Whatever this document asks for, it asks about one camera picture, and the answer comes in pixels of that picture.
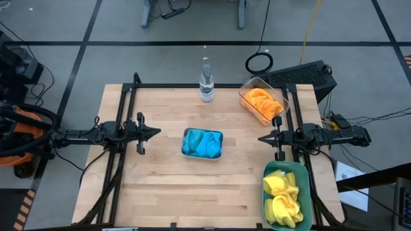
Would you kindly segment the clear plastic bin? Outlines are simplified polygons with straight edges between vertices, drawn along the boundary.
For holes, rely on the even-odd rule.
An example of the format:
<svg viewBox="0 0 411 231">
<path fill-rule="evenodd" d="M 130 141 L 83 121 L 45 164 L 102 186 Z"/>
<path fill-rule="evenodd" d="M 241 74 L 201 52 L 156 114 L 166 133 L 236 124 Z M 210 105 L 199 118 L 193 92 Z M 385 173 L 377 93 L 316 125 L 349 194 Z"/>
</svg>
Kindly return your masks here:
<svg viewBox="0 0 411 231">
<path fill-rule="evenodd" d="M 262 80 L 261 78 L 255 77 L 249 80 L 247 83 L 243 84 L 240 88 L 239 95 L 240 95 L 240 105 L 245 108 L 247 111 L 249 111 L 252 115 L 254 115 L 254 107 L 245 101 L 245 94 L 254 89 L 254 88 L 260 88 L 268 92 L 274 101 L 278 101 L 283 107 L 284 111 L 277 115 L 277 116 L 283 116 L 284 114 L 287 113 L 289 109 L 289 102 L 288 100 L 283 96 L 282 90 L 278 88 L 273 88 L 271 87 L 267 82 Z"/>
</svg>

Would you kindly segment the black power strip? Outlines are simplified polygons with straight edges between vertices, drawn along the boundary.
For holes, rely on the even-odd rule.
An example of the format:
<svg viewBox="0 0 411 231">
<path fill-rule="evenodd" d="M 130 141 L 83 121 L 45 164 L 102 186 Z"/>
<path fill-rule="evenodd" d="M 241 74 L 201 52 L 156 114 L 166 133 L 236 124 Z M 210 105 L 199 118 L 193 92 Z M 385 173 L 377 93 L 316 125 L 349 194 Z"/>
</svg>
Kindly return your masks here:
<svg viewBox="0 0 411 231">
<path fill-rule="evenodd" d="M 169 12 L 169 13 L 162 13 L 162 14 L 161 14 L 161 17 L 166 20 L 166 19 L 170 19 L 170 18 L 172 18 L 172 17 L 174 17 L 174 16 L 176 16 L 176 15 L 182 14 L 182 13 L 184 13 L 185 11 L 186 11 L 186 10 L 185 10 L 184 8 L 179 8 L 179 9 L 173 10 L 173 11 L 171 11 L 171 12 Z"/>
</svg>

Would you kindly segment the black computer tower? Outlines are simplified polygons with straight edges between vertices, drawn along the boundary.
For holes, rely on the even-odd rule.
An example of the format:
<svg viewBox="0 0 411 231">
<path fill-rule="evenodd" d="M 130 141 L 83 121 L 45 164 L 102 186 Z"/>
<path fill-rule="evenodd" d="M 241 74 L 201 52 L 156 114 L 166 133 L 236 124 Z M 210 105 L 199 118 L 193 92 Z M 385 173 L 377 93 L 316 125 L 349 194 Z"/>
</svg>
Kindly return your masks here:
<svg viewBox="0 0 411 231">
<path fill-rule="evenodd" d="M 312 85 L 317 103 L 320 103 L 336 86 L 332 68 L 322 60 L 297 65 L 286 69 L 258 74 L 269 85 L 303 84 Z"/>
</svg>

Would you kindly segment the grey control device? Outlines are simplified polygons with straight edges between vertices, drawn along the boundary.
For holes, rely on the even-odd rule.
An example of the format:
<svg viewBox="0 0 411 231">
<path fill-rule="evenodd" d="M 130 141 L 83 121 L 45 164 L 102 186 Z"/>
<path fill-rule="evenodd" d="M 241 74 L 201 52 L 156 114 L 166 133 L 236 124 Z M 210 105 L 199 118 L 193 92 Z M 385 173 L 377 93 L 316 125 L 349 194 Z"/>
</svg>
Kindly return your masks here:
<svg viewBox="0 0 411 231">
<path fill-rule="evenodd" d="M 392 231 L 411 231 L 411 181 L 397 178 L 394 193 L 394 211 Z"/>
</svg>

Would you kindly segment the teal blue microfiber towel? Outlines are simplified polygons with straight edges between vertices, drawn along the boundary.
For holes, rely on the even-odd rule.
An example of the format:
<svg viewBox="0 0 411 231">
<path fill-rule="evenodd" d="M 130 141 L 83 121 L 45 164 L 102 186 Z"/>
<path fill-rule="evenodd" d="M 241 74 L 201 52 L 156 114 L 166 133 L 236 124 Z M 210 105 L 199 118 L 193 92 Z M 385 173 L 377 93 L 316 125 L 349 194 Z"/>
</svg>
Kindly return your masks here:
<svg viewBox="0 0 411 231">
<path fill-rule="evenodd" d="M 205 131 L 189 129 L 183 140 L 182 152 L 189 156 L 204 157 L 204 148 L 199 145 L 204 137 Z"/>
</svg>

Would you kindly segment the black metal table frame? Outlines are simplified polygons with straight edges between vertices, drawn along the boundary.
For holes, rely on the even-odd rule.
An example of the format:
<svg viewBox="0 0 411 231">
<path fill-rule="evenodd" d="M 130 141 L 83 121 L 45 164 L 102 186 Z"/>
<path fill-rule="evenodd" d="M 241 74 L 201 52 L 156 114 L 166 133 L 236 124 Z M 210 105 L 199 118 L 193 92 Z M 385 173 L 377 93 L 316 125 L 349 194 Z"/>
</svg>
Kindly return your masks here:
<svg viewBox="0 0 411 231">
<path fill-rule="evenodd" d="M 136 101 L 137 91 L 139 89 L 196 89 L 199 85 L 196 83 L 142 83 L 138 74 L 134 74 L 134 80 L 132 83 L 124 83 L 121 85 L 120 97 L 118 103 L 118 112 L 116 119 L 118 121 L 123 118 L 123 111 L 125 106 L 125 100 L 127 96 L 130 96 L 128 102 L 126 120 L 131 120 L 132 113 L 134 111 L 134 103 Z M 295 110 L 295 116 L 297 125 L 302 127 L 303 113 L 301 110 L 301 104 L 299 103 L 298 91 L 305 87 L 305 84 L 295 83 L 282 83 L 273 85 L 274 92 L 281 90 L 280 95 L 285 101 L 288 100 L 288 95 L 293 96 L 293 106 Z M 107 159 L 107 167 L 105 169 L 105 176 L 102 185 L 102 191 L 100 197 L 96 200 L 96 203 L 91 207 L 90 211 L 76 223 L 72 223 L 70 228 L 73 230 L 84 231 L 103 231 L 105 229 L 115 229 L 115 222 L 117 216 L 117 209 L 119 204 L 119 197 L 121 193 L 121 184 L 124 176 L 125 162 L 127 158 L 127 145 L 128 141 L 121 141 L 119 146 L 114 148 L 108 148 L 109 157 Z M 312 209 L 314 211 L 314 220 L 316 223 L 310 227 L 310 230 L 314 231 L 344 231 L 346 227 L 344 224 L 332 214 L 332 212 L 326 207 L 326 204 L 321 200 L 317 192 L 317 185 L 315 183 L 315 175 L 313 170 L 313 164 L 311 161 L 311 154 L 305 153 L 303 155 L 305 168 L 308 171 L 308 180 L 310 185 Z M 239 227 L 219 227 L 213 226 L 207 227 L 178 227 L 176 222 L 171 222 L 170 226 L 164 227 L 142 227 L 136 225 L 130 225 L 127 227 L 133 231 L 241 231 Z"/>
</svg>

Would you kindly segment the light blue microfiber towel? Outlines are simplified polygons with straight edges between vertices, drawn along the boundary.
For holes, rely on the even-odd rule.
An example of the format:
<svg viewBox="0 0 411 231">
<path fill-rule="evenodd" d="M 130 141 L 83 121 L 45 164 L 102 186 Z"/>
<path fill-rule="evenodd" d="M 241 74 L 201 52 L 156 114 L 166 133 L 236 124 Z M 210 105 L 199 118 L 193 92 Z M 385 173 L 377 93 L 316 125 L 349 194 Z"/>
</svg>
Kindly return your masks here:
<svg viewBox="0 0 411 231">
<path fill-rule="evenodd" d="M 218 158 L 222 152 L 222 134 L 220 132 L 201 132 L 200 141 L 195 149 L 202 158 Z"/>
</svg>

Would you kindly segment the yellow microfiber towel white label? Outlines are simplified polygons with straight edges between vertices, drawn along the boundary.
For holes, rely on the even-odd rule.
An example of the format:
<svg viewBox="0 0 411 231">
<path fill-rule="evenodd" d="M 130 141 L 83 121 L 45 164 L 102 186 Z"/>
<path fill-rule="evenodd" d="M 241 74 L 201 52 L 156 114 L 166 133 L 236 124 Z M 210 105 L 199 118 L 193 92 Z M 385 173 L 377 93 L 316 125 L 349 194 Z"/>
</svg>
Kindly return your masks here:
<svg viewBox="0 0 411 231">
<path fill-rule="evenodd" d="M 295 175 L 292 172 L 285 173 L 280 169 L 263 178 L 263 189 L 272 196 L 288 193 L 291 197 L 296 198 L 299 193 Z"/>
</svg>

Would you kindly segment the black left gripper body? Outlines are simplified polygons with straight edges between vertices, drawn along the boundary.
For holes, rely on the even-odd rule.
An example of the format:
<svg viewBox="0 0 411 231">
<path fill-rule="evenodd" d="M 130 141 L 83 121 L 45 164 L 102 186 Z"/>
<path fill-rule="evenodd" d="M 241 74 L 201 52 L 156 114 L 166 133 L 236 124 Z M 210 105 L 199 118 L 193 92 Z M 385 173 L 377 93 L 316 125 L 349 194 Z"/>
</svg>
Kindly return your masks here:
<svg viewBox="0 0 411 231">
<path fill-rule="evenodd" d="M 137 123 L 131 119 L 126 121 L 126 141 L 137 141 L 137 152 L 140 155 L 145 154 L 145 148 L 143 145 L 144 135 L 143 135 L 143 126 L 144 126 L 144 115 L 141 112 L 137 113 Z"/>
</svg>

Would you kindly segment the black orange hazard-striped mat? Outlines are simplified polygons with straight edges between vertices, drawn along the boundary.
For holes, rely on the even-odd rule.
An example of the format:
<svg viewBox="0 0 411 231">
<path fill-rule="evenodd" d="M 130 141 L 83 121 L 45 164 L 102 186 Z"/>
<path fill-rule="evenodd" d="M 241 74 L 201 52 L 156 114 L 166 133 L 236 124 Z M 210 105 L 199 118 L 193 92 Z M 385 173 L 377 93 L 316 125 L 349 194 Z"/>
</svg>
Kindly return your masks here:
<svg viewBox="0 0 411 231">
<path fill-rule="evenodd" d="M 23 231 L 34 197 L 31 189 L 0 189 L 0 231 Z"/>
</svg>

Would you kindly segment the black power adapter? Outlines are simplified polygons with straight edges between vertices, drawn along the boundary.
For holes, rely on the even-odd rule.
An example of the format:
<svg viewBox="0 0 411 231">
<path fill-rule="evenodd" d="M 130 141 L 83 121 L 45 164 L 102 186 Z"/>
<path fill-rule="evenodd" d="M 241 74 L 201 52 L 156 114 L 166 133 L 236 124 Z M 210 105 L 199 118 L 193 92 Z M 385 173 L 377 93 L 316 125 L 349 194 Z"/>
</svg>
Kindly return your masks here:
<svg viewBox="0 0 411 231">
<path fill-rule="evenodd" d="M 334 130 L 342 130 L 351 127 L 351 124 L 341 114 L 334 114 L 329 119 Z"/>
</svg>

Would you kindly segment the orange and black vacuum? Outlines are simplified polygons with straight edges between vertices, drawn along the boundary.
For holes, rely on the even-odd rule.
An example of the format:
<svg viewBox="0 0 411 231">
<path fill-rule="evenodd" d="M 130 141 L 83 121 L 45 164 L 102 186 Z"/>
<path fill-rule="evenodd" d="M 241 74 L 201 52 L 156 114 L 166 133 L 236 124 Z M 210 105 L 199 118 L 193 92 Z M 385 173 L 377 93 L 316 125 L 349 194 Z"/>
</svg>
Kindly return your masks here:
<svg viewBox="0 0 411 231">
<path fill-rule="evenodd" d="M 54 159 L 48 142 L 60 125 L 52 111 L 25 103 L 0 101 L 0 167 L 13 167 L 18 178 L 33 174 L 33 160 Z"/>
</svg>

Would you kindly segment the black equipment case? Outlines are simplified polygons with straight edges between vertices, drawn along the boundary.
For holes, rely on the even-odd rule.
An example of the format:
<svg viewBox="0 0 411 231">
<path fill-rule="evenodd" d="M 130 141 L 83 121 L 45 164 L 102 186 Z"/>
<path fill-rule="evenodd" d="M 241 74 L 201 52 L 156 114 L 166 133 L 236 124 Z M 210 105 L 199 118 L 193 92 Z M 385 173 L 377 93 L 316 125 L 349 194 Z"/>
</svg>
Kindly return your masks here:
<svg viewBox="0 0 411 231">
<path fill-rule="evenodd" d="M 0 30 L 0 101 L 23 103 L 28 93 L 26 85 L 38 84 L 44 68 L 24 48 L 7 45 L 11 41 Z"/>
</svg>

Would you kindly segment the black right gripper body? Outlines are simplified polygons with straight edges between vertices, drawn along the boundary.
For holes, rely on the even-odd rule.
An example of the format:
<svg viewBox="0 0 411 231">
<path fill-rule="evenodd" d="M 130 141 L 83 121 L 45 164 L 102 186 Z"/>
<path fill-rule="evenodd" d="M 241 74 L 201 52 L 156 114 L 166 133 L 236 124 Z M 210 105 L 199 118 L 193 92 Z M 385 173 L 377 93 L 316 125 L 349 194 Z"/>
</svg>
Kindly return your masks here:
<svg viewBox="0 0 411 231">
<path fill-rule="evenodd" d="M 282 118 L 280 116 L 275 116 L 272 124 L 274 125 L 275 130 L 274 134 L 274 144 L 273 146 L 277 148 L 275 153 L 276 161 L 285 161 L 286 155 L 282 149 L 283 145 L 292 146 L 294 144 L 294 132 L 290 130 L 281 131 L 280 126 L 282 125 Z"/>
</svg>

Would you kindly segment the green plastic basket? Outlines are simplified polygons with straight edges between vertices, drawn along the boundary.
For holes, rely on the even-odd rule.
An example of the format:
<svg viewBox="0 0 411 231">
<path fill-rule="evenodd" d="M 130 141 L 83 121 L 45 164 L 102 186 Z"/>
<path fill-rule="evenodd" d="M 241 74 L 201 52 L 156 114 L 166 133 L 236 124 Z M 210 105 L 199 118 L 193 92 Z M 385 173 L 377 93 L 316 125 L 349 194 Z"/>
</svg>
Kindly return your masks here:
<svg viewBox="0 0 411 231">
<path fill-rule="evenodd" d="M 299 188 L 298 196 L 293 199 L 299 203 L 301 212 L 304 215 L 304 219 L 301 222 L 297 223 L 295 228 L 289 228 L 287 226 L 284 227 L 284 226 L 278 225 L 277 223 L 274 223 L 273 225 L 269 225 L 263 213 L 264 201 L 266 199 L 274 197 L 264 191 L 263 178 L 278 169 L 280 169 L 281 171 L 284 171 L 285 173 L 292 172 L 295 175 L 296 184 L 297 184 L 297 187 Z M 313 224 L 313 214 L 311 211 L 309 177 L 303 165 L 296 163 L 296 162 L 272 161 L 272 162 L 269 162 L 265 166 L 264 171 L 263 171 L 263 176 L 262 176 L 262 213 L 263 213 L 263 218 L 265 222 L 267 223 L 267 225 L 275 231 L 309 231 L 309 229 L 311 228 Z"/>
</svg>

